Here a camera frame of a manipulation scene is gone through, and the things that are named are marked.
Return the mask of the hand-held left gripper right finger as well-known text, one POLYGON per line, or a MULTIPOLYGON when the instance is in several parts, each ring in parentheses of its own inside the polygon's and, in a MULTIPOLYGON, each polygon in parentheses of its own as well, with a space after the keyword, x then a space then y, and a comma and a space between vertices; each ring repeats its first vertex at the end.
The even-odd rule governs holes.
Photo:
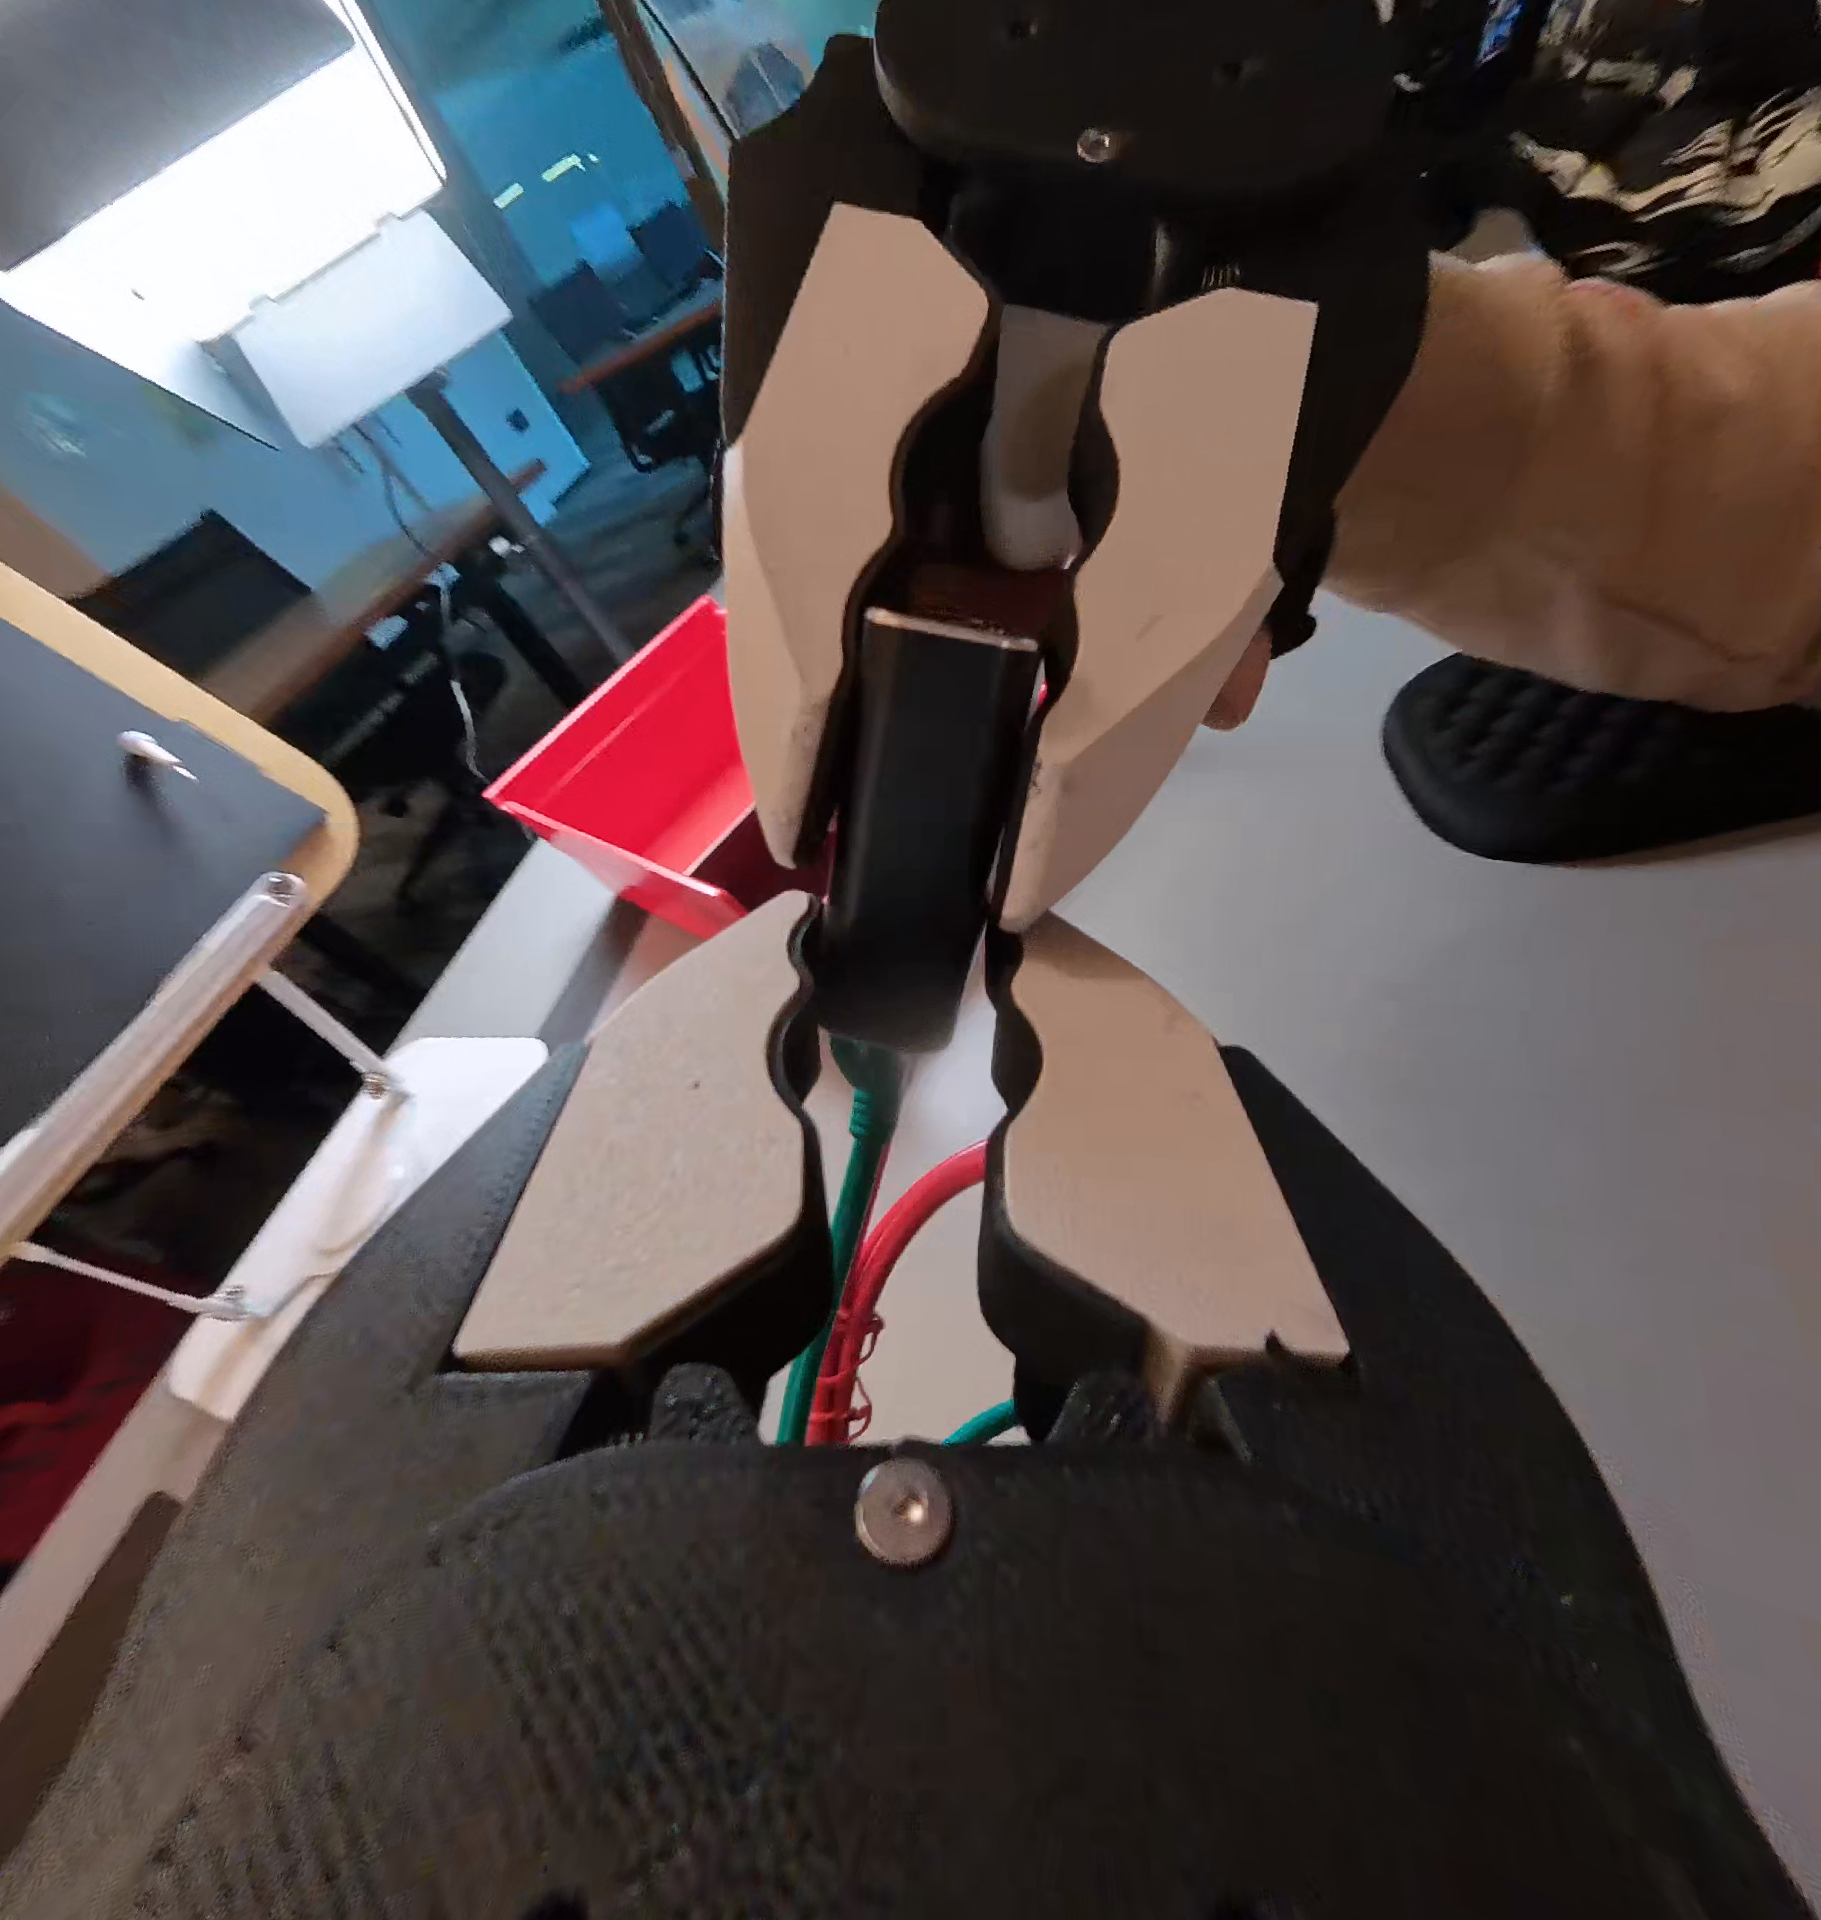
POLYGON ((1018 1428, 1119 1375, 1179 1427, 1223 1374, 1338 1384, 1353 1342, 1236 1090, 1186 1002, 1059 917, 993 931, 993 1087, 977 1302, 1018 1428))

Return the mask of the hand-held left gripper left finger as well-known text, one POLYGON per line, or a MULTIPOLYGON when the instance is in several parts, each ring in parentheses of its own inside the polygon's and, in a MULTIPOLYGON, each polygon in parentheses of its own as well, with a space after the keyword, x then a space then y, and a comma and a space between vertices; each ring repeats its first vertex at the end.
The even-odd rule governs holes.
POLYGON ((805 942, 780 891, 638 984, 583 1068, 451 1339, 468 1374, 768 1387, 825 1327, 834 1253, 805 942))

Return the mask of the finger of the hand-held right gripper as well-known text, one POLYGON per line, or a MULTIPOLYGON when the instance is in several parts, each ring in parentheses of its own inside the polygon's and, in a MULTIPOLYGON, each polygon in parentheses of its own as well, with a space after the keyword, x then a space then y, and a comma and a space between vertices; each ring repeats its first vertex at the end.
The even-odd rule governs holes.
POLYGON ((917 216, 839 202, 724 450, 724 651, 761 839, 805 863, 850 612, 899 537, 915 429, 977 369, 991 296, 917 216))
POLYGON ((1095 421, 1113 513, 1074 574, 1002 893, 1028 931, 1138 824, 1281 592, 1275 542, 1317 307, 1218 290, 1120 326, 1095 421))

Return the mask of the black ethernet splitter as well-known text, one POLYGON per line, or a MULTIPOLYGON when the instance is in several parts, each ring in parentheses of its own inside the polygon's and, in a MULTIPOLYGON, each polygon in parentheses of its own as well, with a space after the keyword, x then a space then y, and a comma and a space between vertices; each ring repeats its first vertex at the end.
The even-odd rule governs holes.
POLYGON ((816 923, 816 1020, 947 1045, 1016 808, 1055 574, 917 562, 862 616, 816 923))

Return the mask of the person's right forearm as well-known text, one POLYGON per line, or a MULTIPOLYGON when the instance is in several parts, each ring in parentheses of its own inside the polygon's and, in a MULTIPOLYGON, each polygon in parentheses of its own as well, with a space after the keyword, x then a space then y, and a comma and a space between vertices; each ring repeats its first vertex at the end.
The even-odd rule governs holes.
POLYGON ((1821 712, 1821 279, 1664 303, 1433 255, 1325 584, 1568 689, 1821 712))

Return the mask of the person's right hand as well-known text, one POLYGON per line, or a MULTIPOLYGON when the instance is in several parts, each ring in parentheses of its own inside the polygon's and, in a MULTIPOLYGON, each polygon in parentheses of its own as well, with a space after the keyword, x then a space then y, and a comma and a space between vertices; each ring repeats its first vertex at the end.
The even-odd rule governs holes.
POLYGON ((1264 694, 1264 684, 1271 670, 1271 626, 1264 624, 1253 638, 1244 655, 1236 659, 1232 670, 1223 676, 1221 689, 1216 691, 1203 726, 1211 733, 1232 733, 1236 726, 1244 726, 1264 694))

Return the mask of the red divided plastic bin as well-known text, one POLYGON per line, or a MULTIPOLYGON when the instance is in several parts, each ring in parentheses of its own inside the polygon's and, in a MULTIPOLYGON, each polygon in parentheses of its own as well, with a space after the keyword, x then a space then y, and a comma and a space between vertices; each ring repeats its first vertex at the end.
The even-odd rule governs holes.
POLYGON ((783 891, 825 893, 830 853, 780 867, 735 742, 727 624, 713 595, 678 612, 484 800, 616 900, 708 938, 783 891))

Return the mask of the white standing desk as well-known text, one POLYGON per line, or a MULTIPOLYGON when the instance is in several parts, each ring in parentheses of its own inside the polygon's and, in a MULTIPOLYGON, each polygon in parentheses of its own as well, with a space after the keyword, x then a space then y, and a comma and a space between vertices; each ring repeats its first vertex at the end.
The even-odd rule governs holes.
POLYGON ((201 347, 247 369, 295 442, 317 446, 404 395, 450 446, 517 546, 600 641, 610 665, 632 645, 525 505, 450 395, 451 365, 497 337, 510 307, 431 211, 385 216, 349 254, 208 335, 201 347))

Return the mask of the black padded wrist rest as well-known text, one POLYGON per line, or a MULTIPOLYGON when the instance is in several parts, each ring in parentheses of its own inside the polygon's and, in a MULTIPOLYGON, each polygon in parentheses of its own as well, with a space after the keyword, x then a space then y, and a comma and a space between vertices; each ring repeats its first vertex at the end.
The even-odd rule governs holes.
POLYGON ((1381 733, 1413 815, 1487 861, 1565 867, 1821 820, 1821 712, 1700 712, 1445 658, 1381 733))

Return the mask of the silver metal tube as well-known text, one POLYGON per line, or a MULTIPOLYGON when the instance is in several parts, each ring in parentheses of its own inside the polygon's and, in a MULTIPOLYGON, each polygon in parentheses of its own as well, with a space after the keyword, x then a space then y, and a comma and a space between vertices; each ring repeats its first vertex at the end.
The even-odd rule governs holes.
POLYGON ((266 872, 204 932, 146 1005, 0 1146, 0 1268, 24 1235, 153 1101, 217 1020, 271 970, 313 914, 295 872, 266 872))

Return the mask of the black printed garment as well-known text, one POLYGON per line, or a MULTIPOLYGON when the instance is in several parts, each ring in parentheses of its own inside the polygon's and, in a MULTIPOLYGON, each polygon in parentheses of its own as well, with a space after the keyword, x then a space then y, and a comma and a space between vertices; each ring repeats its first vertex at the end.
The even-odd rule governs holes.
POLYGON ((1821 3, 1548 3, 1506 202, 1571 279, 1671 303, 1821 279, 1821 3))

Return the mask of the black board with plywood edge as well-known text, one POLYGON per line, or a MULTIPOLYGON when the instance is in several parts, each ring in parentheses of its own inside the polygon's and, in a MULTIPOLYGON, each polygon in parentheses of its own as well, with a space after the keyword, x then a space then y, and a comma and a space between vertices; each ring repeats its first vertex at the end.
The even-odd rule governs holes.
POLYGON ((313 917, 356 847, 339 779, 0 562, 0 1146, 259 875, 313 917), (201 779, 132 769, 126 729, 201 779))

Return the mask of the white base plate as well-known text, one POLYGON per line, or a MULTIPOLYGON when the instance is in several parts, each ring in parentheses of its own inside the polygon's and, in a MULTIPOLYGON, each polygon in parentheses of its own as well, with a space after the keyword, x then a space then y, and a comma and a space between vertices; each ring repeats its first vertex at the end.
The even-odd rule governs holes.
POLYGON ((398 1045, 385 1059, 395 1091, 360 1091, 330 1127, 222 1284, 245 1316, 187 1332, 164 1375, 169 1395, 232 1424, 345 1265, 543 1062, 536 1037, 398 1045))

